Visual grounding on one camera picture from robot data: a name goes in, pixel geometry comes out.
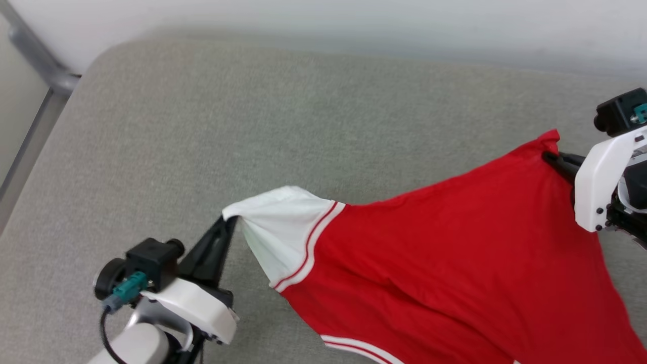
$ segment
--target white wall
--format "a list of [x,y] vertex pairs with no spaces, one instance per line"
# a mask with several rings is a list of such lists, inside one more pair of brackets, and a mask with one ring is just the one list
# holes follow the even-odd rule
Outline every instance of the white wall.
[[49,89],[9,42],[8,29],[0,15],[0,185]]
[[398,54],[647,80],[645,0],[10,0],[74,72],[141,36]]

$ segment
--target black cable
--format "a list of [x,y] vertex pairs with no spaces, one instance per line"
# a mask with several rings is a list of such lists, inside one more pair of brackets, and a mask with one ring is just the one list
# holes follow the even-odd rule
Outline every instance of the black cable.
[[105,318],[106,316],[108,316],[108,313],[110,313],[110,308],[106,307],[104,312],[101,314],[101,320],[99,321],[99,334],[101,334],[101,342],[104,343],[105,350],[108,351],[108,354],[110,354],[112,359],[116,361],[117,364],[127,364],[113,350],[112,346],[110,346],[110,342],[108,341],[108,337],[105,335]]

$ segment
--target metal frame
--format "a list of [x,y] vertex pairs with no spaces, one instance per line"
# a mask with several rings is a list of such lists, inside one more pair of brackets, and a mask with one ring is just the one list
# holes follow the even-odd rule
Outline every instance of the metal frame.
[[69,96],[74,91],[80,76],[71,74],[38,40],[27,24],[20,18],[7,0],[0,0],[0,13],[11,28],[9,39],[55,93]]

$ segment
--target red stripe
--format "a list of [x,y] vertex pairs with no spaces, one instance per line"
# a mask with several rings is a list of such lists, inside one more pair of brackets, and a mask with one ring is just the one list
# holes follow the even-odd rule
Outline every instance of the red stripe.
[[392,362],[390,362],[387,359],[383,358],[379,354],[374,353],[374,352],[372,352],[372,351],[370,351],[368,349],[365,349],[365,348],[360,348],[360,347],[356,347],[354,345],[348,345],[348,344],[334,343],[332,341],[324,341],[324,343],[329,343],[329,344],[333,344],[333,345],[339,345],[341,347],[347,347],[347,348],[353,348],[353,349],[361,350],[363,352],[367,352],[368,354],[371,354],[372,356],[378,357],[379,359],[383,360],[385,363],[393,364]]
[[310,252],[309,252],[308,247],[309,247],[309,246],[310,246],[310,244],[312,243],[312,242],[310,241],[310,239],[313,237],[313,233],[314,233],[314,231],[315,231],[315,230],[317,230],[317,227],[319,226],[319,224],[320,224],[320,223],[321,223],[321,222],[326,218],[326,216],[330,215],[330,213],[334,210],[334,208],[335,208],[336,206],[337,206],[337,201],[335,201],[335,202],[334,202],[334,204],[333,204],[333,206],[330,208],[330,210],[328,210],[328,212],[326,212],[326,213],[325,213],[325,215],[323,215],[323,216],[322,216],[322,218],[320,218],[320,219],[319,219],[319,221],[317,221],[317,223],[314,225],[313,229],[310,231],[310,234],[308,234],[308,239],[305,241],[305,260],[303,261],[303,263],[301,263],[301,266],[299,267],[299,269],[297,269],[297,270],[296,270],[296,272],[294,272],[291,276],[286,277],[286,278],[284,278],[284,279],[281,279],[281,280],[280,280],[280,281],[279,281],[279,282],[274,286],[274,289],[276,289],[278,286],[280,286],[280,285],[281,285],[281,283],[283,283],[283,282],[285,282],[286,280],[289,280],[289,279],[293,278],[294,276],[296,276],[297,274],[299,274],[299,272],[303,269],[303,267],[305,267],[305,263],[308,261],[308,257],[309,257],[309,255],[310,255]]

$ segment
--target striped trim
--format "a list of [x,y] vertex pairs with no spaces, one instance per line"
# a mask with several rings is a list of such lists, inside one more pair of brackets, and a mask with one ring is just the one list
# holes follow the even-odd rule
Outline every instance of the striped trim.
[[312,231],[308,235],[308,239],[305,242],[305,260],[292,275],[281,279],[275,286],[274,289],[281,293],[285,288],[297,284],[305,279],[311,270],[314,267],[314,246],[319,239],[319,236],[322,234],[324,229],[328,224],[341,213],[346,205],[341,202],[335,202],[333,206],[326,212],[321,219],[314,225]]
[[363,341],[328,335],[322,335],[322,340],[327,347],[354,352],[380,364],[404,364],[388,352]]

